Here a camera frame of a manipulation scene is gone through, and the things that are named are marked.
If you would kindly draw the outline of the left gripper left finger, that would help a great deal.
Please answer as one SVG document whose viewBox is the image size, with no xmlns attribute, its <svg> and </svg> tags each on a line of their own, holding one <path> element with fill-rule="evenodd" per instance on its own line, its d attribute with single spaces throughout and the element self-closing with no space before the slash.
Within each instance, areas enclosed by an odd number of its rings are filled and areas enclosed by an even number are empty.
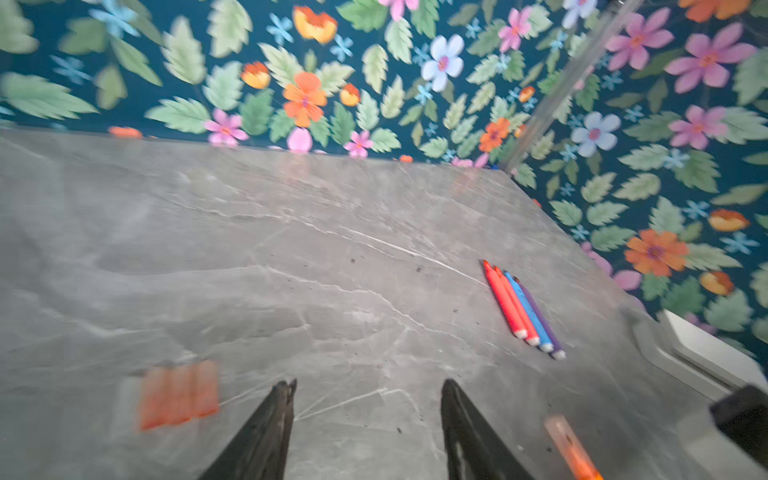
<svg viewBox="0 0 768 480">
<path fill-rule="evenodd" d="M 296 388 L 296 379 L 276 383 L 199 479 L 283 479 Z"/>
</svg>

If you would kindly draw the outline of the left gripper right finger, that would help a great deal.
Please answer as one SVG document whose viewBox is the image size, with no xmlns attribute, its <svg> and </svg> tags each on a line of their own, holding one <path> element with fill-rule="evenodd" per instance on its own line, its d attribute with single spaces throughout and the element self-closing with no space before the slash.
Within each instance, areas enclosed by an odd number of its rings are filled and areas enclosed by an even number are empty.
<svg viewBox="0 0 768 480">
<path fill-rule="evenodd" d="M 533 479 L 453 379 L 443 383 L 440 412 L 450 480 Z"/>
</svg>

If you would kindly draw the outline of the blue highlighter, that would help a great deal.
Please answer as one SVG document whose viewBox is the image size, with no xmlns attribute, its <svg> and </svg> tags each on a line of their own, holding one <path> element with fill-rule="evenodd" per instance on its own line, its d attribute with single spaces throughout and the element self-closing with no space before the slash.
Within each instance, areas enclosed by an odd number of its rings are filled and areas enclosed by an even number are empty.
<svg viewBox="0 0 768 480">
<path fill-rule="evenodd" d="M 545 353 L 553 353 L 554 345 L 550 335 L 546 332 L 541 320 L 535 313 L 532 304 L 522 289 L 522 285 L 508 271 L 504 271 L 503 274 L 510 283 L 514 294 L 517 297 L 520 306 L 522 307 L 523 320 L 525 321 L 525 325 L 528 331 L 526 341 L 530 345 L 538 347 Z"/>
</svg>

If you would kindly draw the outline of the purple highlighter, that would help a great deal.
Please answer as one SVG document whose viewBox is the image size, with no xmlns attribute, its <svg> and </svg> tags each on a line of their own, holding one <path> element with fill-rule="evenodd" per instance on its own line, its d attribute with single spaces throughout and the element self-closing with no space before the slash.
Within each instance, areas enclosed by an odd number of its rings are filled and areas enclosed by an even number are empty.
<svg viewBox="0 0 768 480">
<path fill-rule="evenodd" d="M 554 345 L 554 352 L 553 353 L 547 353 L 547 354 L 549 354 L 550 357 L 555 359 L 555 360 L 558 360 L 558 361 L 564 360 L 566 358 L 566 352 L 565 352 L 564 348 L 562 347 L 561 343 L 559 342 L 559 340 L 557 339 L 556 335 L 554 334 L 554 331 L 552 330 L 551 326 L 549 325 L 548 320 L 546 319 L 546 317 L 543 314 L 542 310 L 540 309 L 540 307 L 536 303 L 536 301 L 533 298 L 531 292 L 521 283 L 521 281 L 517 277 L 515 277 L 515 278 L 522 285 L 522 289 L 523 289 L 524 293 L 526 294 L 528 300 L 532 304 L 535 313 L 538 315 L 539 319 L 541 320 L 541 322 L 543 324 L 543 327 L 546 330 L 546 332 L 550 335 L 550 338 L 551 338 L 552 343 Z"/>
</svg>

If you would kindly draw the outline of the pink highlighter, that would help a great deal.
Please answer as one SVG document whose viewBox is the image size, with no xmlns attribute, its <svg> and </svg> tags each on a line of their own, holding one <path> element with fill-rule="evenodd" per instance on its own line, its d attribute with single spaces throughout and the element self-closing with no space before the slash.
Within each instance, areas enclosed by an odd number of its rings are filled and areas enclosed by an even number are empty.
<svg viewBox="0 0 768 480">
<path fill-rule="evenodd" d="M 504 288 L 501 279 L 487 260 L 481 261 L 488 284 L 507 321 L 512 334 L 519 339 L 526 339 L 528 331 L 517 316 L 517 311 Z"/>
<path fill-rule="evenodd" d="M 522 323 L 524 330 L 525 330 L 525 341 L 531 345 L 538 347 L 540 345 L 540 337 L 538 333 L 536 332 L 531 320 L 528 318 L 528 315 L 525 311 L 525 309 L 522 306 L 522 303 L 520 299 L 518 298 L 517 294 L 515 293 L 510 280 L 504 275 L 504 272 L 497 266 L 494 267 L 494 270 L 499 275 L 500 279 L 502 280 L 502 283 L 504 285 L 504 288 L 506 289 L 506 292 L 508 296 L 511 299 L 511 302 L 515 308 L 517 317 L 520 319 L 520 322 Z"/>
</svg>

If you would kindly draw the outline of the translucent white cap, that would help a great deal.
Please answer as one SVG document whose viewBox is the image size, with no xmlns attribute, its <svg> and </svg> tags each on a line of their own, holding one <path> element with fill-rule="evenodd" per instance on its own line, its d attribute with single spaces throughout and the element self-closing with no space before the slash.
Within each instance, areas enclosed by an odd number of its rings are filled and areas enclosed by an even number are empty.
<svg viewBox="0 0 768 480">
<path fill-rule="evenodd" d="M 142 379 L 128 376 L 122 379 L 117 388 L 114 404 L 114 427 L 119 433 L 138 430 Z"/>
</svg>

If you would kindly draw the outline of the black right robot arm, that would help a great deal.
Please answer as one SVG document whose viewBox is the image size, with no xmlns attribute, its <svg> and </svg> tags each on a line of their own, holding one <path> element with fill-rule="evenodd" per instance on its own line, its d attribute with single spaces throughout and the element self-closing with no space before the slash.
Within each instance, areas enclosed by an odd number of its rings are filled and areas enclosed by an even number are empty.
<svg viewBox="0 0 768 480">
<path fill-rule="evenodd" d="M 767 393 L 747 384 L 709 407 L 716 428 L 767 469 Z"/>
</svg>

